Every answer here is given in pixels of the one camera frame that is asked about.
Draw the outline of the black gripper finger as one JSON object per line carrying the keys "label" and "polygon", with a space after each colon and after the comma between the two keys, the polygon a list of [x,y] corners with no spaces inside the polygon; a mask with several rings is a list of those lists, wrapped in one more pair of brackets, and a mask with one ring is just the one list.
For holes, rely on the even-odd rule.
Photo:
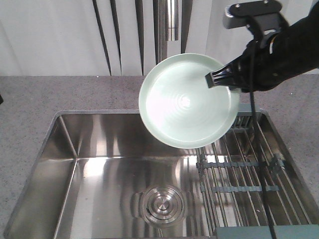
{"label": "black gripper finger", "polygon": [[228,86],[239,88],[239,81],[234,68],[234,63],[228,63],[222,68],[209,72],[206,76],[206,83],[209,88],[217,86]]}

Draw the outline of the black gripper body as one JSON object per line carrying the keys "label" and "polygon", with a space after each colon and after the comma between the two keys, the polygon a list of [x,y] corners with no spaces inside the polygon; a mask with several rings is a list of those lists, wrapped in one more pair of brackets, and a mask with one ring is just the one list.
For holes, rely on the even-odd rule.
{"label": "black gripper body", "polygon": [[234,61],[236,80],[245,85],[243,92],[267,91],[287,79],[287,41],[272,37],[266,47],[252,40],[243,54]]}

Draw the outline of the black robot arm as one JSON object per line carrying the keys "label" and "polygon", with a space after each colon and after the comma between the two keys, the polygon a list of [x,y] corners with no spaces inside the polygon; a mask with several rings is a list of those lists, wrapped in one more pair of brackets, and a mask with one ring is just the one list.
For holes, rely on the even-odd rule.
{"label": "black robot arm", "polygon": [[237,3],[225,8],[227,29],[246,27],[253,35],[246,49],[222,68],[208,73],[209,88],[227,86],[268,91],[283,81],[319,66],[319,5],[308,16],[289,25],[277,0]]}

